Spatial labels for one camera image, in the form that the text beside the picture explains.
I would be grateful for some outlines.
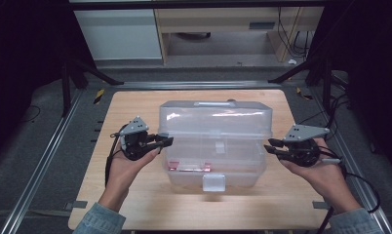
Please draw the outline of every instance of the aluminum rail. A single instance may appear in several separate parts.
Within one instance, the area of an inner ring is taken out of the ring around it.
[[[208,89],[263,89],[279,88],[280,84],[267,81],[157,81],[125,82],[112,86],[113,89],[127,90],[208,90]]]
[[[51,3],[54,8],[73,11],[192,9],[192,8],[255,8],[255,7],[325,7],[347,4],[350,0],[196,0],[196,1],[134,1]]]
[[[18,202],[14,206],[14,209],[7,217],[7,220],[2,227],[2,234],[16,233],[18,228],[20,227],[20,223],[22,222],[23,217],[28,211],[29,205],[31,204],[31,201],[34,198],[35,193],[37,192],[37,189],[46,171],[48,170],[51,161],[53,160],[57,148],[59,147],[59,143],[61,142],[61,139],[68,127],[68,124],[71,121],[72,116],[74,115],[75,109],[78,106],[79,99],[80,96],[83,94],[83,91],[77,91],[77,93],[74,94],[72,107],[69,109],[68,114],[65,117],[61,118],[61,120],[59,121],[59,125],[57,126],[56,131],[54,132],[50,142],[48,143],[48,146],[44,151],[44,154],[42,155],[37,167],[35,168],[31,179],[29,180],[28,184],[20,195]]]
[[[313,89],[311,89],[311,92],[314,97],[318,97],[319,94],[317,94]],[[320,107],[321,110],[324,110],[323,104],[320,102],[319,99],[317,100],[317,104]],[[324,118],[326,121],[329,121],[329,116],[324,112]],[[335,143],[338,146],[339,149],[339,154],[343,155],[343,157],[346,160],[346,166],[347,166],[347,171],[349,173],[362,176],[364,177],[364,174],[361,172],[360,168],[358,167],[357,162],[354,160],[351,151],[349,150],[347,144],[345,143],[344,138],[342,137],[340,130],[337,130],[335,136],[333,137],[335,139]],[[356,191],[358,195],[360,196],[361,202],[363,203],[363,206],[367,208],[367,210],[372,209],[376,205],[376,198],[375,195],[372,192],[372,189],[368,184],[363,182],[362,180],[358,178],[353,178],[351,180],[352,184],[356,188]],[[388,219],[382,210],[381,207],[378,208],[377,211],[371,214],[372,218],[378,223],[379,227],[382,229],[384,234],[392,234],[392,227],[390,223],[388,222]]]

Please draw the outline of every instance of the wooden tabletop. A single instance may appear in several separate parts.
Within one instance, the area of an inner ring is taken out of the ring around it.
[[[282,138],[294,123],[285,95],[279,90],[129,91],[114,95],[96,148],[86,171],[68,226],[74,229],[104,190],[104,167],[120,128],[136,116],[157,134],[159,106],[167,100],[259,101],[273,108],[273,137]],[[317,229],[327,211],[315,210],[323,201],[302,178],[291,174],[275,155],[266,154],[267,168],[251,188],[230,187],[223,193],[170,184],[162,168],[162,153],[138,174],[120,214],[128,230],[263,230]]]

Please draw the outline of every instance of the clear plastic container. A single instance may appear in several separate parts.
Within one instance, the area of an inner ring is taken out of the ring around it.
[[[266,168],[263,141],[272,109],[255,101],[171,100],[160,106],[159,134],[174,137],[163,167],[176,185],[204,191],[254,186]]]

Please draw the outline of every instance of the hand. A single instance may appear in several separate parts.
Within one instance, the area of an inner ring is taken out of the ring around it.
[[[138,172],[145,165],[153,161],[159,154],[160,148],[148,152],[136,161],[131,161],[124,156],[120,143],[117,144],[115,152],[117,153],[114,155],[111,163],[108,183],[98,203],[118,213],[129,194],[129,188]]]
[[[327,144],[322,138],[315,138],[315,141],[322,151],[328,152]],[[314,166],[304,168],[284,160],[281,160],[281,164],[293,174],[307,180],[321,196],[329,201],[338,214],[361,208],[349,190],[339,165],[324,164],[318,161]]]

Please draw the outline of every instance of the metal bracket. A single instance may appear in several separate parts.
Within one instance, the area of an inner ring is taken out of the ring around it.
[[[304,141],[314,137],[320,137],[330,132],[329,129],[294,124],[284,136],[284,142]]]
[[[134,120],[132,120],[126,127],[124,127],[120,131],[120,136],[135,134],[147,130],[148,130],[148,126],[144,123],[144,121],[139,116],[137,116]]]
[[[314,209],[322,209],[322,210],[329,210],[330,209],[330,205],[328,205],[328,203],[326,203],[326,202],[312,201],[312,206],[314,207]]]
[[[66,203],[64,209],[66,211],[72,211],[73,208],[86,209],[87,203],[87,201],[74,201],[72,203]]]

